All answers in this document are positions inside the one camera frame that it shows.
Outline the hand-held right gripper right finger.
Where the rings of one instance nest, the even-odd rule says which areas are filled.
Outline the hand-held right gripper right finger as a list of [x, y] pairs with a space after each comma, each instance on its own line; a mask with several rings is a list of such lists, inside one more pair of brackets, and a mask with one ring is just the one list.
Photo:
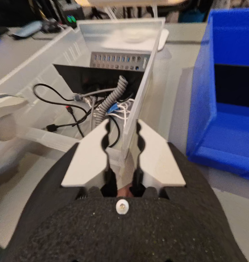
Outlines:
[[136, 123], [139, 155], [130, 188], [134, 197], [142, 197], [146, 188], [159, 194], [165, 187], [185, 187], [186, 182], [168, 142], [143, 120]]

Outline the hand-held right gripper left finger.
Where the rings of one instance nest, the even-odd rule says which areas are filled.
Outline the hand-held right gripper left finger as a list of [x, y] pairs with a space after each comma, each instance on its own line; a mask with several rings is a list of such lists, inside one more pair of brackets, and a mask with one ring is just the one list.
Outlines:
[[97, 187], [105, 197], [117, 196], [116, 175], [110, 167], [106, 149], [109, 145], [110, 122], [99, 126], [80, 140], [65, 176], [62, 187]]

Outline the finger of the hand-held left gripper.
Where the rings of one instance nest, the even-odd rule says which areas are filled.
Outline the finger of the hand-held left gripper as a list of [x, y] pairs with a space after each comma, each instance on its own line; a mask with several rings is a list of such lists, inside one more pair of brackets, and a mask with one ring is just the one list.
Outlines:
[[0, 112], [13, 112], [28, 104], [25, 98], [0, 94]]

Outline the white USB cable blue tape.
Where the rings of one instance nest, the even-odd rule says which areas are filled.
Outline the white USB cable blue tape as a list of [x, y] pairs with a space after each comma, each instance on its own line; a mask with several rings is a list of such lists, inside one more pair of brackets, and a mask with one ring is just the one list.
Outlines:
[[[83, 98], [84, 102], [87, 103], [90, 107], [90, 109], [92, 109], [92, 98], [87, 96]], [[110, 109], [108, 109], [106, 116], [114, 116], [118, 119], [123, 120], [123, 127], [126, 126], [126, 122], [129, 118], [129, 114], [130, 114], [130, 108], [132, 107], [134, 102], [134, 99], [127, 99], [124, 102], [116, 102], [114, 103]], [[93, 120], [95, 120], [96, 118], [96, 113], [99, 109], [95, 108], [95, 104], [94, 104], [94, 110], [93, 110], [93, 116], [91, 116], [90, 119], [90, 123], [92, 123], [92, 127], [93, 127]]]

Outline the clear plastic divided bin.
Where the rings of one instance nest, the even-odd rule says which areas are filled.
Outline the clear plastic divided bin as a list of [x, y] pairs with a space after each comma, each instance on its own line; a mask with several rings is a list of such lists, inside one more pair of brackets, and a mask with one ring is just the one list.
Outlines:
[[[8, 95], [19, 95], [28, 101], [27, 105], [12, 113], [17, 137], [66, 152], [72, 147], [70, 144], [74, 140], [81, 139], [74, 127], [65, 126], [54, 133], [45, 131], [44, 128], [52, 123], [70, 124], [73, 118], [63, 109], [63, 105], [45, 103], [37, 98], [32, 91], [33, 86], [38, 83], [46, 84], [62, 96], [73, 99], [75, 94], [116, 88], [119, 76], [123, 76], [128, 85], [118, 100], [122, 102], [134, 99], [134, 102], [126, 126], [123, 127], [123, 120], [116, 120], [120, 138], [116, 145], [107, 150], [110, 162], [121, 166], [126, 159], [136, 119], [149, 85], [157, 48], [152, 52], [103, 49], [101, 44], [104, 37], [91, 34], [103, 32], [102, 29], [98, 31], [98, 26], [103, 25], [100, 22], [110, 20], [83, 20], [77, 23], [76, 29], [66, 29], [1, 79], [0, 91]], [[92, 52], [149, 54], [150, 59], [144, 72], [93, 68], [89, 66]]]

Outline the blue plastic bin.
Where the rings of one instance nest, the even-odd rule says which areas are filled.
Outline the blue plastic bin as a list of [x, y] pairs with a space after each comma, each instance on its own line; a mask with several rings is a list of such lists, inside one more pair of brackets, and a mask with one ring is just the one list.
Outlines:
[[249, 8], [209, 14], [193, 71], [186, 155], [249, 180]]

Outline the large black multi-port USB hub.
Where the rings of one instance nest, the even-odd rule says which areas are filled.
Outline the large black multi-port USB hub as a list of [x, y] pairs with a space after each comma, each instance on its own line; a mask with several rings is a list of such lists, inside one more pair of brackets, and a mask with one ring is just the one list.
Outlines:
[[149, 54], [92, 52], [90, 67], [144, 72]]

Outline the person's right hand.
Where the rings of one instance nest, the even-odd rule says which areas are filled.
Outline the person's right hand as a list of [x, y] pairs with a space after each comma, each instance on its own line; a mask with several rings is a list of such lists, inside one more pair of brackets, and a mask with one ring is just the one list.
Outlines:
[[131, 198], [134, 197], [132, 192], [130, 191], [130, 187], [132, 183], [127, 184], [126, 186], [117, 190], [117, 197], [118, 198]]

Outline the grey flat pouch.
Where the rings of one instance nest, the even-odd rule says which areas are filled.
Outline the grey flat pouch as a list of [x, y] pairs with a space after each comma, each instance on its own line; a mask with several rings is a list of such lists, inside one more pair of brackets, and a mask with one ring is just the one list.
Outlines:
[[14, 39], [28, 38], [41, 31], [42, 26], [43, 26], [42, 21], [33, 21], [28, 23], [27, 25], [25, 25], [15, 33], [13, 33], [11, 36]]

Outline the black power station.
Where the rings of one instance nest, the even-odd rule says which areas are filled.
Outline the black power station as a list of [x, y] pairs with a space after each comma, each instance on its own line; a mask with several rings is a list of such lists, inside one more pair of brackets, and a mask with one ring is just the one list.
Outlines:
[[66, 24], [72, 28], [76, 28], [77, 21], [85, 20], [83, 9], [78, 3], [71, 2], [64, 4], [56, 2], [56, 4], [59, 18], [63, 24]]

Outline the wooden book stand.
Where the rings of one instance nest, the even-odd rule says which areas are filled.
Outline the wooden book stand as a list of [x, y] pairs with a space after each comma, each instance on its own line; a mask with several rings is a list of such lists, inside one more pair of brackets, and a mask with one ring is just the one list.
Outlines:
[[[100, 22], [102, 33], [91, 33], [95, 36], [103, 36], [103, 49], [119, 51], [150, 51], [154, 48], [160, 50], [163, 47], [169, 31], [164, 29], [165, 18], [158, 18], [157, 6], [167, 5], [171, 1], [88, 1], [92, 7], [103, 7], [110, 22]], [[153, 18], [124, 18], [118, 19], [112, 8], [151, 7]]]

